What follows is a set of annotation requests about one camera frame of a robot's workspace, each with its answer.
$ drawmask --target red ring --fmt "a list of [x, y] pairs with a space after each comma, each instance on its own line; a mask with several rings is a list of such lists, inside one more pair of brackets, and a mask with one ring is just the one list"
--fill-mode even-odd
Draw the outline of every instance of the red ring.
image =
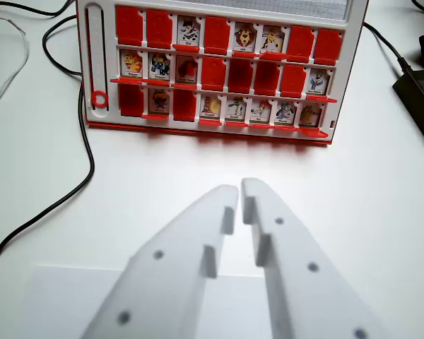
[[[98, 95], [101, 95], [104, 97], [105, 101], [103, 104], [100, 104], [98, 102], [98, 99], [96, 98]], [[91, 101], [93, 102], [93, 105], [99, 108], [106, 108], [108, 106], [108, 96], [106, 92], [103, 92], [101, 90], [95, 90], [93, 94], [91, 94]]]

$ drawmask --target screw hole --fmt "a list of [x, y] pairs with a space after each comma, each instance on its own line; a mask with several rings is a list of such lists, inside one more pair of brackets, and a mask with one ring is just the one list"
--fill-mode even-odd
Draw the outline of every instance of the screw hole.
[[159, 259], [163, 258], [164, 255], [165, 254], [161, 250], [155, 251], [154, 254], [153, 254], [155, 260], [159, 260]]
[[358, 338], [358, 339], [366, 339], [367, 338], [366, 331], [361, 329], [361, 328], [357, 328], [353, 334], [355, 334], [355, 337]]
[[319, 266], [316, 263], [308, 263], [308, 269], [311, 272], [317, 272], [319, 270]]
[[120, 314], [118, 314], [118, 324], [119, 325], [125, 325], [130, 321], [130, 312], [129, 311], [123, 311]]

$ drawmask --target cartoon bird card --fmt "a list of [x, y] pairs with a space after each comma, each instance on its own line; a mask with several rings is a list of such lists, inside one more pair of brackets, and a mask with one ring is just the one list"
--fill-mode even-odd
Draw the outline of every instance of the cartoon bird card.
[[148, 89], [149, 114], [168, 115], [170, 113], [170, 96], [165, 90]]
[[196, 83], [198, 75], [198, 64], [193, 57], [178, 55], [176, 58], [176, 82]]
[[136, 51], [121, 49], [121, 75], [143, 78], [143, 59]]
[[322, 108], [318, 104], [308, 104], [302, 109], [298, 126], [318, 127]]
[[243, 122], [246, 110], [247, 103], [243, 100], [243, 97], [228, 97], [225, 120]]
[[148, 53], [149, 78], [158, 80], [170, 79], [170, 60], [163, 53]]
[[271, 105], [268, 100], [253, 100], [249, 122], [253, 124], [268, 124]]
[[297, 107], [289, 101], [278, 101], [276, 108], [275, 125], [292, 126], [295, 119]]
[[325, 69], [311, 69], [310, 77], [307, 81], [306, 93], [324, 95], [330, 76]]
[[177, 43], [187, 46], [199, 46], [199, 23], [193, 16], [177, 17]]
[[284, 33], [281, 27], [265, 25], [262, 30], [261, 53], [281, 52], [283, 48]]
[[239, 52], [253, 52], [256, 30], [252, 23], [235, 23], [232, 49]]
[[202, 95], [200, 108], [200, 118], [220, 119], [221, 100], [217, 95]]

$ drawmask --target cartoon bear card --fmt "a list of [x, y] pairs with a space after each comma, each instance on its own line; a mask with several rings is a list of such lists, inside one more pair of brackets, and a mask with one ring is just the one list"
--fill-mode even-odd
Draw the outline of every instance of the cartoon bear card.
[[256, 30], [252, 23], [235, 23], [232, 49], [239, 52], [253, 52]]
[[311, 69], [310, 77], [307, 81], [306, 93], [324, 95], [330, 76], [325, 69]]
[[149, 114], [168, 115], [170, 113], [170, 96], [165, 90], [148, 89]]
[[322, 109], [318, 104], [308, 104], [302, 109], [298, 126], [318, 127]]
[[176, 82], [196, 83], [198, 64], [192, 56], [178, 55], [176, 57]]
[[143, 59], [136, 51], [121, 49], [121, 75], [143, 78]]
[[177, 17], [177, 43], [187, 46], [199, 46], [199, 23], [193, 16]]
[[265, 25], [262, 30], [261, 53], [281, 52], [283, 48], [284, 33], [281, 27]]
[[278, 101], [276, 107], [275, 125], [292, 126], [295, 119], [297, 107], [289, 101]]
[[170, 79], [170, 60], [163, 53], [148, 53], [149, 78], [158, 80]]
[[243, 97], [228, 97], [226, 102], [226, 121], [239, 121], [245, 120], [245, 111], [247, 110], [247, 103]]
[[217, 95], [202, 95], [200, 109], [200, 118], [220, 119], [221, 100]]
[[254, 124], [268, 124], [271, 105], [268, 100], [253, 100], [249, 122]]

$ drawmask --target white plastic part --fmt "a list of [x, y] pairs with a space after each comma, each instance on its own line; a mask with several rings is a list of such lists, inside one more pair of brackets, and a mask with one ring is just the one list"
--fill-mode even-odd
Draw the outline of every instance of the white plastic part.
[[387, 339], [307, 228], [267, 184], [242, 182], [244, 223], [264, 267], [274, 339]]
[[192, 339], [206, 278], [232, 234], [238, 189], [219, 186], [132, 257], [83, 339]]

